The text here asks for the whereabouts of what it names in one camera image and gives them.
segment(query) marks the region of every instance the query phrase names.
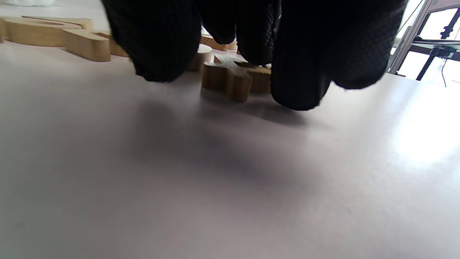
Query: cable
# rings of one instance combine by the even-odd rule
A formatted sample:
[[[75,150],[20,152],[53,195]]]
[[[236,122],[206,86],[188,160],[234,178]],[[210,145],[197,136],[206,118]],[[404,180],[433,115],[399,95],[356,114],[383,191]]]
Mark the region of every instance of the cable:
[[[460,28],[457,30],[457,34],[455,34],[455,38],[454,38],[454,40],[456,40],[456,39],[457,39],[457,36],[459,35],[459,31],[460,31]]]
[[[415,11],[419,8],[419,6],[422,4],[423,0],[420,1],[419,5],[417,5],[417,7],[414,9],[414,11],[410,14],[409,18],[407,18],[406,22],[401,26],[401,28],[399,28],[398,32],[396,33],[396,35],[399,34],[399,32],[404,28],[404,26],[406,25],[406,23],[410,20],[410,18],[414,15]]]
[[[447,64],[447,59],[446,59],[446,62],[444,62],[443,68],[441,69],[441,75],[443,76],[445,88],[447,88],[446,79],[444,78],[444,67],[446,66],[446,64]]]

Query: glove texture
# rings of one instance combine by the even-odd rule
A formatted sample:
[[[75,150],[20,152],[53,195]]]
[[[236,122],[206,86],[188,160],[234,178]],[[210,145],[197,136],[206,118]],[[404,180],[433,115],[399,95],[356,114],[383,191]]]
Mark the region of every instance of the glove texture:
[[[319,105],[332,81],[362,89],[385,72],[406,0],[102,0],[114,39],[148,81],[171,82],[193,59],[201,25],[235,37],[254,65],[272,63],[272,95],[294,110]]]

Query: wooden piece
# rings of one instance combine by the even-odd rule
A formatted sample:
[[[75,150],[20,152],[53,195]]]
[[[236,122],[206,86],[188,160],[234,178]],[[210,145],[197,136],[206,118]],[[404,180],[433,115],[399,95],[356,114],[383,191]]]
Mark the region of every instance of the wooden piece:
[[[210,35],[201,35],[201,44],[210,46],[213,49],[221,50],[221,51],[227,51],[228,50],[228,45],[222,45],[217,43],[214,38],[212,38]]]
[[[96,62],[110,61],[110,40],[86,29],[63,29],[68,52]]]
[[[237,48],[236,41],[233,41],[227,46],[228,49],[235,50]]]
[[[0,16],[0,35],[2,35],[3,37],[8,37],[8,30],[5,22],[6,18],[8,17]]]
[[[233,101],[245,102],[249,93],[270,93],[270,76],[269,68],[215,55],[214,63],[204,64],[201,86],[225,91]]]
[[[45,21],[63,22],[67,24],[75,24],[80,26],[82,29],[93,29],[92,20],[88,18],[59,18],[59,17],[43,17],[43,16],[26,16],[22,15],[23,18],[38,19]]]
[[[64,47],[62,29],[81,29],[75,24],[26,18],[5,18],[5,23],[12,42],[44,47]]]
[[[116,43],[108,31],[95,30],[92,33],[110,40],[110,53],[112,55],[129,58],[129,55]]]
[[[200,44],[196,56],[190,63],[187,71],[201,71],[205,62],[211,62],[212,48],[203,44]]]

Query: black metal rod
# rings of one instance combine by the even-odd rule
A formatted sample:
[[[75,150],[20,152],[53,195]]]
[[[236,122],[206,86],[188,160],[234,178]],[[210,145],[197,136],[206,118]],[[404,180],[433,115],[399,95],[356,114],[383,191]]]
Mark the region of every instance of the black metal rod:
[[[417,76],[417,79],[416,79],[417,81],[421,81],[421,80],[422,80],[423,76],[425,75],[426,71],[427,71],[428,68],[430,67],[430,65],[431,65],[431,63],[433,62],[433,60],[434,60],[435,57],[436,57],[436,56],[434,56],[434,55],[430,55],[430,56],[428,57],[428,60],[425,62],[425,65],[423,65],[422,70],[420,70],[420,73],[419,73],[419,75]]]
[[[444,27],[444,31],[441,32],[441,40],[445,40],[450,36],[450,33],[454,31],[454,26],[457,23],[458,19],[460,17],[460,8],[457,8],[457,11],[454,14],[454,17],[452,17],[452,20],[450,20],[449,25]]]

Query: white tabletop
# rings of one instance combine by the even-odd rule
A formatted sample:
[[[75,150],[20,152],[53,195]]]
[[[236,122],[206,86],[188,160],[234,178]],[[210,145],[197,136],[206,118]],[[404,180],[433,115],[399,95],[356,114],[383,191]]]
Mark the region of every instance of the white tabletop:
[[[386,75],[293,112],[200,79],[0,44],[0,258],[459,257],[460,89]]]

